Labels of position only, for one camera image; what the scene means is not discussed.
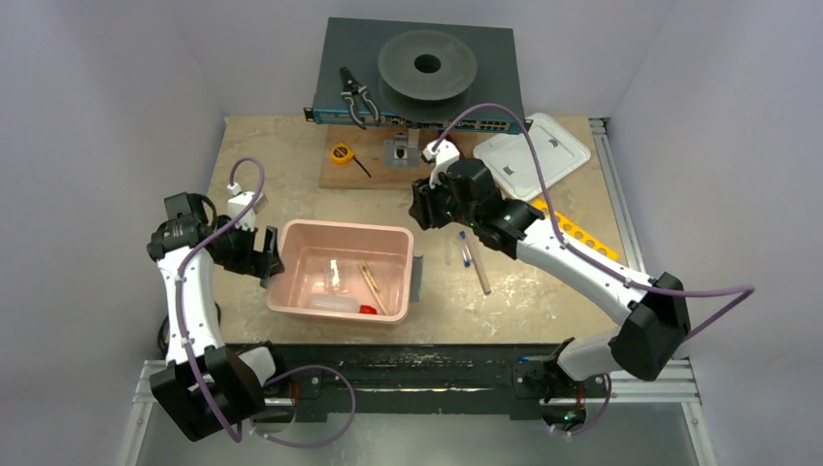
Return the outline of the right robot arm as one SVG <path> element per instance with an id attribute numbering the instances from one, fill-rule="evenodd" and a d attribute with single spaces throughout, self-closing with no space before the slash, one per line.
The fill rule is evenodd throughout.
<path id="1" fill-rule="evenodd" d="M 532 205 L 507 199 L 478 159 L 458 159 L 434 179 L 412 183 L 410 215 L 422 229 L 451 222 L 487 248 L 534 266 L 600 308 L 618 330 L 563 344 L 544 372 L 547 387 L 567 395 L 583 380 L 623 370 L 654 381 L 691 330 L 682 281 L 631 270 L 559 230 Z"/>

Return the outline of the pink plastic bin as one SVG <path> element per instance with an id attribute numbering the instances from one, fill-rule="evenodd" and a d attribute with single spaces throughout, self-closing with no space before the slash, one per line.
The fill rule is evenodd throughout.
<path id="1" fill-rule="evenodd" d="M 271 311 L 386 325 L 408 315 L 416 288 L 409 229 L 296 219 L 278 247 L 284 271 L 265 292 Z"/>

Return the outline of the white squeeze bottle red cap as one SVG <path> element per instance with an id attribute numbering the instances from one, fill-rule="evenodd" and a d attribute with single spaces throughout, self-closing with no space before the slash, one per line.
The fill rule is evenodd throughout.
<path id="1" fill-rule="evenodd" d="M 309 300 L 308 309 L 318 315 L 361 315 L 377 316 L 377 308 L 360 304 L 356 299 L 329 294 L 313 294 Z"/>

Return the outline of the wooden stick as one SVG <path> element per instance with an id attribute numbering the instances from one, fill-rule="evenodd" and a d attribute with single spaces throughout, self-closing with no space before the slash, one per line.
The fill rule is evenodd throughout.
<path id="1" fill-rule="evenodd" d="M 370 269 L 369 265 L 366 262 L 361 262 L 359 264 L 359 269 L 360 269 L 361 275 L 363 276 L 367 287 L 369 287 L 374 299 L 376 300 L 376 302 L 378 304 L 379 312 L 383 316 L 388 316 L 388 310 L 387 310 L 387 307 L 386 307 L 386 305 L 385 305 L 385 303 L 384 303 L 384 301 L 381 297 L 380 288 L 379 288 L 378 283 L 375 280 L 375 278 L 374 278 L 374 276 L 371 272 L 371 269 Z"/>

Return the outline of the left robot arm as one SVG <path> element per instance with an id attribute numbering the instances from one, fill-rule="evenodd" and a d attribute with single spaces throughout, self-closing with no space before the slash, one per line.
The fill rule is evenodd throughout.
<path id="1" fill-rule="evenodd" d="M 262 284 L 283 272 L 278 230 L 265 230 L 254 247 L 256 215 L 265 197 L 230 188 L 228 212 L 218 215 L 205 195 L 165 199 L 167 218 L 152 233 L 148 255 L 164 282 L 168 303 L 166 367 L 149 379 L 156 401 L 190 441 L 202 440 L 260 413 L 264 396 L 286 391 L 289 371 L 267 343 L 226 345 L 214 300 L 214 270 L 256 277 Z"/>

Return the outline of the test tube blue cap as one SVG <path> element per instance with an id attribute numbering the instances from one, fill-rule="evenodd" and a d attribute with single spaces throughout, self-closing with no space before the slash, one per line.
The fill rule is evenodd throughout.
<path id="1" fill-rule="evenodd" d="M 470 268 L 472 266 L 472 254 L 469 249 L 468 241 L 467 241 L 467 234 L 465 231 L 461 230 L 458 234 L 459 242 L 461 247 L 462 253 L 462 261 L 465 268 Z"/>

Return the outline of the yellow test tube rack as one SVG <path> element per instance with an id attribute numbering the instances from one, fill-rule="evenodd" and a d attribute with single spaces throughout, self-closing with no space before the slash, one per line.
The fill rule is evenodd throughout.
<path id="1" fill-rule="evenodd" d="M 579 227 L 576 223 L 563 216 L 560 212 L 555 211 L 554 215 L 557 223 L 564 233 L 574 236 L 579 242 L 585 244 L 590 249 L 595 250 L 600 255 L 603 255 L 611 260 L 617 261 L 619 254 L 609 248 L 605 243 L 591 235 L 589 232 Z"/>

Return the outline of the small glass beaker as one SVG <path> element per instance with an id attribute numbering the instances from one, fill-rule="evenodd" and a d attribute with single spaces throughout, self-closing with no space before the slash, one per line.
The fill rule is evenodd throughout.
<path id="1" fill-rule="evenodd" d="M 324 288 L 329 292 L 339 292 L 344 288 L 345 280 L 342 268 L 336 258 L 328 260 L 324 268 Z"/>

